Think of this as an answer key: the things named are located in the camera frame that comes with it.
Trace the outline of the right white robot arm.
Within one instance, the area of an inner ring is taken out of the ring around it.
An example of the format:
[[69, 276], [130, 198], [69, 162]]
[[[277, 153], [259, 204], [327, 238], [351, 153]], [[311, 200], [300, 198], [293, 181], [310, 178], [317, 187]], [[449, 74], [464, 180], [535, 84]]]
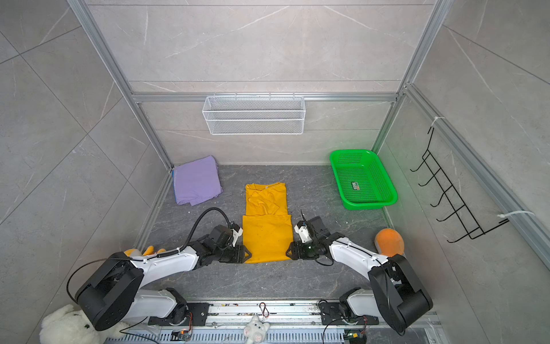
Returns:
[[403, 255], [388, 257], [372, 252], [341, 233], [318, 236], [307, 243], [291, 242], [286, 256], [292, 260], [317, 260], [324, 256], [368, 280], [369, 290], [355, 288], [340, 297], [337, 322], [382, 318], [395, 332], [403, 334], [433, 308], [431, 296]]

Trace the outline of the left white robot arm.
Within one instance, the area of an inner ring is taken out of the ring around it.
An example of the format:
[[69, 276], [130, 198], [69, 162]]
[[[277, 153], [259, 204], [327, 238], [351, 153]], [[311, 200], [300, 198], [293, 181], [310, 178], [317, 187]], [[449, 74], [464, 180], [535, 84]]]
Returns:
[[76, 302], [96, 331], [133, 318], [157, 318], [179, 325], [188, 313], [186, 300], [173, 288], [147, 290], [145, 286], [212, 262], [245, 263], [252, 253], [239, 243], [241, 235], [235, 224], [229, 228], [219, 225], [184, 248], [151, 255], [116, 252], [76, 292]]

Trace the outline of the green plastic basket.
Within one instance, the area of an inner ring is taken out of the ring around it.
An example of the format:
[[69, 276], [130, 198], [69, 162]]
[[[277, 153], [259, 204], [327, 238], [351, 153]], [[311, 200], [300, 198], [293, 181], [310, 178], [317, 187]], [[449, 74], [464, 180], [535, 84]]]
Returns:
[[335, 150], [329, 160], [345, 209], [382, 209], [397, 202], [398, 193], [376, 153]]

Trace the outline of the yellow t-shirt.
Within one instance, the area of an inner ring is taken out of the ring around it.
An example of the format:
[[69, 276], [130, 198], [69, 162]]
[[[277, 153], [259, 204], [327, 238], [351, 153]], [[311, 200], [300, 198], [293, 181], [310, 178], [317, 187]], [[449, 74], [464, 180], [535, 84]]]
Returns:
[[294, 237], [292, 218], [288, 214], [286, 184], [248, 184], [245, 192], [243, 244], [252, 254], [246, 262], [260, 264], [288, 260], [286, 251]]

